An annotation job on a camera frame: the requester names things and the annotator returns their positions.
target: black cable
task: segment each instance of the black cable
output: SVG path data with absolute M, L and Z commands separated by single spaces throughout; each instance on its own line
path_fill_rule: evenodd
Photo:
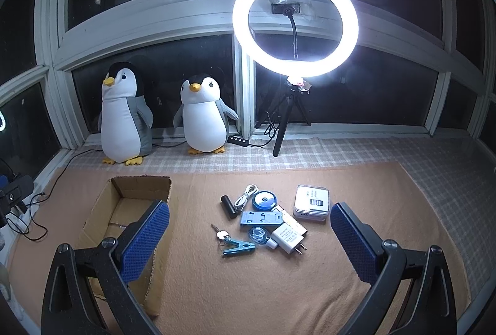
M 165 149 L 170 149 L 170 148 L 172 148 L 172 147 L 178 147 L 178 146 L 180 146 L 180 145 L 184 145 L 185 143 L 186 143 L 186 141 L 181 142 L 181 143 L 178 143 L 177 145 L 172 145 L 172 146 L 157 145 L 157 144 L 155 144 L 155 143 L 154 143 L 154 144 L 152 144 L 152 146 L 155 146 L 155 147 L 163 147 L 163 148 L 165 148 Z
M 44 195 L 45 195 L 45 193 L 44 193 L 44 192 L 40 192 L 39 194 L 35 194 L 35 195 L 33 195 L 33 196 L 31 197 L 31 201 L 30 201 L 30 202 L 29 202 L 29 204 L 27 205 L 27 206 L 28 206 L 28 208 L 29 208 L 29 217 L 31 218 L 31 221 L 32 221 L 32 222 L 33 222 L 36 226 L 41 227 L 42 229 L 44 229 L 44 230 L 45 230 L 45 232 L 44 232 L 41 236 L 39 236 L 39 237 L 37 237 L 37 238 L 34 238 L 34 239 L 33 239 L 33 238 L 28 237 L 27 235 L 28 235 L 28 234 L 29 234 L 29 232 L 30 232 L 30 230 L 29 230 L 29 226 L 28 226 L 28 225 L 26 224 L 26 222 L 25 222 L 24 220 L 22 220 L 20 217 L 18 217 L 18 219 L 19 219 L 22 223 L 24 223 L 24 225 L 25 225 L 25 226 L 26 226 L 26 228 L 27 228 L 27 231 L 26 231 L 26 232 L 23 232 L 23 231 L 21 230 L 21 228 L 20 228 L 19 226 L 17 226 L 17 224 L 16 224 L 16 223 L 14 223 L 14 222 L 13 222 L 10 218 L 7 218 L 7 224 L 8 224 L 8 226 L 11 228 L 11 230 L 12 230 L 12 231 L 14 231 L 14 232 L 16 232 L 16 233 L 18 233 L 18 234 L 22 234 L 22 235 L 23 235 L 24 237 L 26 237 L 29 241 L 33 241 L 33 242 L 34 242 L 34 241 L 39 241 L 39 240 L 41 240 L 42 238 L 44 238 L 44 237 L 48 234 L 48 229 L 47 229 L 45 226 L 43 226 L 43 225 L 41 225 L 41 224 L 39 224 L 39 223 L 36 223 L 36 221 L 35 221 L 35 220 L 34 220 L 34 218 L 33 218 L 33 213 L 32 213 L 32 211 L 31 211 L 31 206 L 33 206 L 33 205 L 37 205 L 37 204 L 39 204 L 39 203 L 46 202 L 46 201 L 50 198 L 51 194 L 53 193 L 53 191 L 54 191 L 54 189 L 55 189 L 55 186 L 57 185 L 57 182 L 59 182 L 59 179 L 62 177 L 62 175 L 64 174 L 65 170 L 67 170 L 67 168 L 69 167 L 69 164 L 71 163 L 71 161 L 72 161 L 72 160 L 74 160 L 74 159 L 75 159 L 76 157 L 78 157 L 78 156 L 81 156 L 81 155 L 82 155 L 82 154 L 84 154 L 84 153 L 88 153 L 88 152 L 102 152 L 102 151 L 103 151 L 103 150 L 99 150 L 99 149 L 89 149 L 89 150 L 85 150 L 84 152 L 81 152 L 81 153 L 78 153 L 78 154 L 76 154 L 76 155 L 72 156 L 72 157 L 70 158 L 70 160 L 68 161 L 67 165 L 64 167 L 64 169 L 63 169 L 63 170 L 62 170 L 62 172 L 60 173 L 60 175 L 56 178 L 56 180 L 55 180 L 55 182 L 54 182 L 54 185 L 51 187 L 51 190 L 50 190 L 50 193 L 48 194 L 48 196 L 47 196 L 45 199 L 38 200 L 38 201 L 36 201 L 36 202 L 33 202 L 34 198 L 36 198 L 37 196 L 44 196 Z M 14 228 L 10 225 L 10 223 L 9 223 L 9 222 L 11 222 L 14 226 L 16 226 L 17 230 L 15 230 L 15 229 L 14 229 Z
M 14 170 L 12 169 L 12 167 L 1 157 L 0 157 L 0 161 L 7 166 L 7 168 L 10 170 L 10 172 L 12 174 L 12 177 L 16 178 L 16 174 L 15 174 Z
M 267 146 L 272 141 L 272 139 L 274 139 L 276 137 L 277 131 L 279 130 L 279 126 L 276 127 L 276 125 L 274 124 L 274 122 L 272 122 L 272 120 L 270 119 L 269 112 L 268 111 L 266 111 L 266 112 L 267 112 L 267 118 L 269 120 L 269 125 L 265 129 L 265 132 L 263 134 L 264 135 L 268 135 L 270 139 L 266 143 L 264 143 L 263 145 L 252 145 L 250 143 L 249 144 L 250 147 L 265 147 L 265 146 Z

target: product box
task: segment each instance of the product box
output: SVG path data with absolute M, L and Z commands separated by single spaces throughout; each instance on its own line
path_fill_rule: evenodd
M 178 200 L 171 198 L 167 176 L 116 176 L 108 180 L 86 220 L 76 248 L 96 247 L 106 237 L 120 236 L 124 228 L 140 219 L 153 200 L 167 202 L 170 222 L 140 278 L 129 283 L 133 295 L 149 316 L 157 316 L 164 288 L 165 264 L 177 215 Z M 95 296 L 105 300 L 100 283 L 90 278 Z

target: yellow beak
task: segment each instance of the yellow beak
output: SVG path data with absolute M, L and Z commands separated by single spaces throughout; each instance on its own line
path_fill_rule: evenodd
M 115 82 L 115 80 L 113 79 L 113 77 L 107 77 L 107 79 L 105 79 L 103 81 L 103 84 L 105 86 L 109 86 L 110 87 L 111 85 L 113 85 L 114 82 Z
M 200 91 L 200 89 L 202 88 L 202 85 L 201 84 L 198 84 L 198 83 L 193 83 L 193 84 L 190 84 L 189 85 L 189 89 L 191 91 L 194 91 L 195 93 Z

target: grey penguin plush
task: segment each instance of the grey penguin plush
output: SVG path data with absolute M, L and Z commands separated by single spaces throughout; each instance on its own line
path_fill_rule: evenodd
M 181 86 L 181 102 L 174 128 L 183 123 L 188 153 L 223 153 L 229 133 L 227 117 L 238 117 L 221 100 L 217 82 L 207 74 L 190 77 Z
M 104 163 L 141 164 L 151 152 L 153 114 L 143 90 L 141 76 L 131 63 L 117 62 L 108 70 L 98 119 Z

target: white cable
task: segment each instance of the white cable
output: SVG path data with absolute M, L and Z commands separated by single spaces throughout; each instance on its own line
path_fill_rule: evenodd
M 234 202 L 234 209 L 236 209 L 238 212 L 243 210 L 246 203 L 248 202 L 249 197 L 252 196 L 254 193 L 257 193 L 258 191 L 259 191 L 259 187 L 256 186 L 255 184 L 248 185 L 243 195 L 241 195 L 237 199 L 237 201 Z

